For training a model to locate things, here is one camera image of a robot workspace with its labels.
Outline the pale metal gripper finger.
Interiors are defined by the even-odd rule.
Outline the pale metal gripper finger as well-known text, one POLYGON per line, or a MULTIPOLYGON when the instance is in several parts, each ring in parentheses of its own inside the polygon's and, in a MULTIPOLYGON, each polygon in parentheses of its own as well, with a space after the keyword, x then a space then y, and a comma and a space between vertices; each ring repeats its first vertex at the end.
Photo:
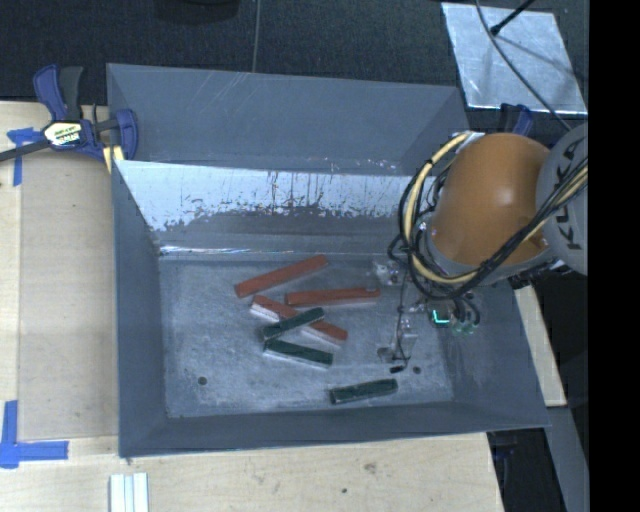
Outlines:
POLYGON ((378 357, 382 362, 407 362, 411 358, 417 339, 418 335, 411 321, 402 318, 397 322, 391 341, 377 349, 378 357))
POLYGON ((374 259, 372 272, 381 285, 400 285, 401 268, 393 260, 374 259))

